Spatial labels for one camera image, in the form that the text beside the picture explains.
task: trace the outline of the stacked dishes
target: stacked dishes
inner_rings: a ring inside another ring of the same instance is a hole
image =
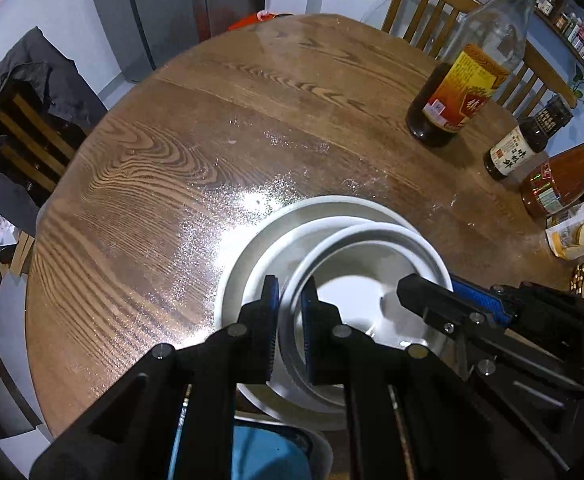
[[[411,343],[442,351],[445,336],[403,308],[399,280],[416,272],[451,290],[440,256],[402,216],[368,200],[322,196],[267,218],[229,266],[216,296],[216,327],[235,322],[241,305],[258,299],[265,275],[280,283],[281,305],[272,377],[267,386],[239,390],[268,415],[312,430],[345,428],[343,389],[312,386],[303,362],[300,292],[314,276],[319,299],[339,307],[341,319],[379,343]]]

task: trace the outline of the black bottle cap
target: black bottle cap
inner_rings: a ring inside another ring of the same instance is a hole
[[[559,94],[555,94],[546,106],[534,116],[539,127],[548,137],[558,132],[572,119],[572,111],[568,103]]]

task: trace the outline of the refrigerator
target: refrigerator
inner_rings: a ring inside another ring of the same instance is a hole
[[[265,0],[94,0],[124,78],[140,82],[184,50],[262,10]]]

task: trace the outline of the green leaf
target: green leaf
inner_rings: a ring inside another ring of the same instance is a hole
[[[580,81],[583,79],[583,72],[581,71],[581,67],[579,67],[579,65],[577,65],[575,67],[575,73],[574,73],[574,82]]]

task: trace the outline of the wooden table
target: wooden table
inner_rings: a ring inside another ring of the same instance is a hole
[[[129,92],[83,143],[36,237],[27,349],[52,433],[154,344],[212,332],[227,261],[302,198],[384,204],[481,285],[567,288],[572,266],[483,169],[515,125],[507,111],[489,102],[438,150],[408,133],[434,65],[342,16],[294,16],[205,41]]]

